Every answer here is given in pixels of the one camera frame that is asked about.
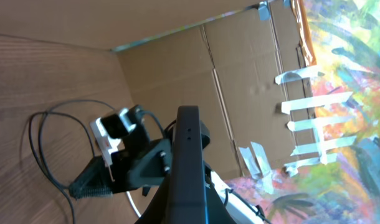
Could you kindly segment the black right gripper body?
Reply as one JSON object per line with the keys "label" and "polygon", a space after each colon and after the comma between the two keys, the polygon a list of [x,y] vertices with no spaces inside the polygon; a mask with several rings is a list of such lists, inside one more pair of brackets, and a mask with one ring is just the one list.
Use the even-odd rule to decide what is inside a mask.
{"label": "black right gripper body", "polygon": [[[157,186],[168,174],[171,175],[175,123],[173,121],[166,129],[160,129],[161,139],[121,139],[125,149],[112,154],[111,170],[115,190]],[[210,135],[204,123],[200,123],[200,127],[203,150],[210,143]]]}

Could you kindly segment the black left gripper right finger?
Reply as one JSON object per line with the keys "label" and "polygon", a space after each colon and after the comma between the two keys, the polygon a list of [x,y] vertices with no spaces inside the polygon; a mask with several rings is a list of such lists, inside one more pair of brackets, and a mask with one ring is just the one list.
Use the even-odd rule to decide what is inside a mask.
{"label": "black left gripper right finger", "polygon": [[210,167],[205,168],[205,186],[208,224],[235,224],[226,209],[228,186]]}

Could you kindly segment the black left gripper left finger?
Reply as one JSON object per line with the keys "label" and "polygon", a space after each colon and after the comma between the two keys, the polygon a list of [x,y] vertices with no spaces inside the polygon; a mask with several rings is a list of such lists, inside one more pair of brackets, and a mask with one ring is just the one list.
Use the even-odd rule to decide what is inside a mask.
{"label": "black left gripper left finger", "polygon": [[164,224],[169,196],[170,175],[168,174],[156,191],[145,212],[135,224]]}

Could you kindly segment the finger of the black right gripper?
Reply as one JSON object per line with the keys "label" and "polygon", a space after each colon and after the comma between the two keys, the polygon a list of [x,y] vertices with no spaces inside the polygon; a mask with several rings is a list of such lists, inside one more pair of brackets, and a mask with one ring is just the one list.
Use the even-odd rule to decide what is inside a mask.
{"label": "finger of the black right gripper", "polygon": [[74,199],[107,197],[113,194],[110,172],[102,156],[93,157],[80,175],[69,185]]}

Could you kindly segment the blue Galaxy smartphone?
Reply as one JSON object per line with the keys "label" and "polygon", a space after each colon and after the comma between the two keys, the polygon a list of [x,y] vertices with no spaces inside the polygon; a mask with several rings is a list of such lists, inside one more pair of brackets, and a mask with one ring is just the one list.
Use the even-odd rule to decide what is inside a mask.
{"label": "blue Galaxy smartphone", "polygon": [[198,224],[207,221],[199,108],[180,106],[173,141],[166,223]]}

